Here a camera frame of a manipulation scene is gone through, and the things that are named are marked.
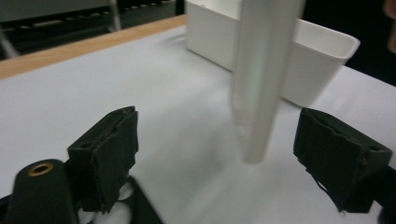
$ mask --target white container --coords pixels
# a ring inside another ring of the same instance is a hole
[[[312,105],[359,44],[353,36],[298,20],[281,96],[300,106]]]
[[[187,48],[233,71],[241,3],[187,0]],[[298,20],[281,96],[312,105],[359,44],[353,36]]]
[[[241,0],[187,0],[187,48],[233,69]]]

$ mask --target wooden table edge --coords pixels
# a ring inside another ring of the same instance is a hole
[[[76,58],[87,53],[113,47],[149,35],[155,35],[185,25],[186,22],[187,17],[185,15],[177,16],[125,29],[116,33],[81,40],[53,49],[46,49],[23,55],[18,58],[4,60],[0,62],[0,79],[16,76],[37,68]]]

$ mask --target table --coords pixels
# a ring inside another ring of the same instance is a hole
[[[376,223],[378,204],[369,215],[338,214],[297,162],[297,105],[281,101],[266,160],[243,163],[228,101],[231,74],[186,50],[185,20],[0,63],[0,196],[22,167],[67,160],[66,148],[103,115],[135,105],[140,150],[131,174],[165,223]],[[312,107],[394,149],[395,95],[343,67]]]

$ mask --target white table surface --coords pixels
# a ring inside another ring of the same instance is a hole
[[[108,112],[135,105],[131,174],[165,223],[376,223],[339,214],[292,154],[300,107],[282,101],[266,160],[242,161],[231,74],[185,49],[185,27],[0,80],[0,197],[15,174],[66,149]],[[396,148],[396,89],[343,67],[312,106]],[[395,157],[391,165],[396,166]]]

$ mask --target dark floor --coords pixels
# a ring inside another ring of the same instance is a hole
[[[175,6],[174,1],[163,1],[157,5],[123,7],[120,14],[122,29],[173,17]],[[108,34],[111,25],[111,14],[107,8],[98,8],[94,11],[64,15],[62,20],[35,24],[23,21],[20,24],[4,24],[3,27],[12,45],[23,55]],[[5,53],[0,48],[0,60],[5,58]]]

